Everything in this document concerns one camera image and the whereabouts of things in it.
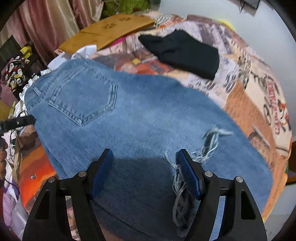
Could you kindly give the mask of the left hand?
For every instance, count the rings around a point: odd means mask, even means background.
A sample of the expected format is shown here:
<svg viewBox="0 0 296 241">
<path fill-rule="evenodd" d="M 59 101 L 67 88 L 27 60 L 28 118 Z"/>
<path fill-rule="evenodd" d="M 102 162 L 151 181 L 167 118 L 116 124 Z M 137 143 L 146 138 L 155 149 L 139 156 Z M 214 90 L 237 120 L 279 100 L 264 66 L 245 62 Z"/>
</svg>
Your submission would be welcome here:
<svg viewBox="0 0 296 241">
<path fill-rule="evenodd" d="M 1 138 L 1 152 L 0 152 L 0 178 L 3 180 L 6 175 L 6 157 L 7 152 L 6 149 L 8 148 L 8 144 L 6 141 Z"/>
</svg>

